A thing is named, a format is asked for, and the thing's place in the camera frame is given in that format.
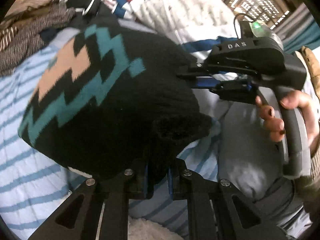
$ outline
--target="teal zigzag pattern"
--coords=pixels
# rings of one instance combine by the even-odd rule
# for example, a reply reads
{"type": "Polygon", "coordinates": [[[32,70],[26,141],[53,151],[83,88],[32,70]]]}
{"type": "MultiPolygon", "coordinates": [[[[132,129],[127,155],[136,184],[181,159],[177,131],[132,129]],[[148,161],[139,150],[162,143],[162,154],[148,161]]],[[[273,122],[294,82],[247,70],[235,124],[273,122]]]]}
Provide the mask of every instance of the teal zigzag pattern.
{"type": "Polygon", "coordinates": [[[97,105],[101,105],[112,86],[116,83],[116,80],[126,69],[129,70],[132,78],[145,70],[141,58],[136,58],[132,62],[129,62],[121,34],[111,38],[108,28],[97,28],[96,25],[88,27],[84,32],[85,38],[94,34],[96,34],[101,59],[110,50],[113,51],[115,66],[111,74],[105,82],[103,82],[100,72],[98,72],[94,78],[84,85],[81,91],[68,105],[65,101],[64,92],[62,92],[56,100],[52,101],[49,106],[47,106],[35,122],[33,120],[33,107],[30,107],[19,127],[18,134],[21,137],[23,131],[28,129],[29,141],[32,146],[35,145],[40,132],[55,117],[58,121],[58,127],[62,127],[76,116],[91,98],[95,97],[97,105]]]}

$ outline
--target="gray handle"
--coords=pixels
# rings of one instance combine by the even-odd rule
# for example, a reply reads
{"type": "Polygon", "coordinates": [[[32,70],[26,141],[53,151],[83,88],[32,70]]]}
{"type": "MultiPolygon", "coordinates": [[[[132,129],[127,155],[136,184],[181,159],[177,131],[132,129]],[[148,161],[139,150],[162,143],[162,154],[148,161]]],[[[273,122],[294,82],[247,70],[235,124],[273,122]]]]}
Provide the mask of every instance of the gray handle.
{"type": "Polygon", "coordinates": [[[288,179],[296,179],[310,175],[311,157],[308,146],[307,131],[299,109],[284,109],[278,101],[290,90],[287,87],[270,88],[259,87],[258,95],[264,104],[272,106],[275,117],[284,121],[286,131],[284,139],[278,143],[279,151],[283,155],[283,173],[288,179]]]}

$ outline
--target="screw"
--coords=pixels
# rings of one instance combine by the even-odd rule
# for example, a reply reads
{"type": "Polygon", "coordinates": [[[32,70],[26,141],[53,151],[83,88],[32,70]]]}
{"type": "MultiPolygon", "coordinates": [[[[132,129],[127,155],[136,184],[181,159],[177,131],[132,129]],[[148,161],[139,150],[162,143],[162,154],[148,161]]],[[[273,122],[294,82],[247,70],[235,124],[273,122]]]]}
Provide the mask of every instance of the screw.
{"type": "Polygon", "coordinates": [[[96,183],[96,181],[93,178],[90,178],[90,179],[87,179],[85,183],[87,184],[87,186],[92,186],[96,183]]]}
{"type": "Polygon", "coordinates": [[[131,170],[131,169],[126,169],[126,170],[124,171],[124,174],[127,175],[127,176],[130,176],[130,175],[133,174],[133,170],[131,170]]]}
{"type": "Polygon", "coordinates": [[[222,186],[228,187],[228,186],[230,186],[230,181],[227,179],[222,179],[222,180],[220,180],[220,184],[222,186]]]}
{"type": "Polygon", "coordinates": [[[192,171],[191,171],[191,170],[184,170],[184,171],[182,172],[182,174],[183,174],[184,176],[190,176],[190,175],[192,174],[192,171]]]}

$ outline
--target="human hand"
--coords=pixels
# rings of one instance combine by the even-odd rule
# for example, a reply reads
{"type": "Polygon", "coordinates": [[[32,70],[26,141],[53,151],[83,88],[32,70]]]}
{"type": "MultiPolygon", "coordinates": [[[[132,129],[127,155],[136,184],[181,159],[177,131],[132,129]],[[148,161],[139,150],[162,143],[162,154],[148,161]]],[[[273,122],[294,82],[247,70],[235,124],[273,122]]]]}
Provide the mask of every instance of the human hand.
{"type": "MultiPolygon", "coordinates": [[[[291,91],[280,101],[281,105],[286,109],[294,109],[300,107],[304,123],[306,125],[308,144],[311,156],[313,156],[318,147],[319,141],[319,122],[317,120],[316,108],[311,97],[299,90],[291,91]]],[[[261,98],[256,97],[256,104],[260,110],[260,117],[265,120],[264,127],[270,131],[270,138],[274,142],[279,142],[284,138],[284,121],[275,118],[273,107],[263,105],[261,98]]]]}

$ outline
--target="green light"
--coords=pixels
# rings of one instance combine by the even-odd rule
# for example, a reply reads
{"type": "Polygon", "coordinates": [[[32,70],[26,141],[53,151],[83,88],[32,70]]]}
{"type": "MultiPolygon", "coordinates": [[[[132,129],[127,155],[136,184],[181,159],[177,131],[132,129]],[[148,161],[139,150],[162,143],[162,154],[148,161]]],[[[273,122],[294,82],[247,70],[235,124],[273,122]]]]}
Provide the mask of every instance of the green light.
{"type": "Polygon", "coordinates": [[[252,23],[253,28],[258,29],[260,28],[260,24],[257,22],[252,23]]]}

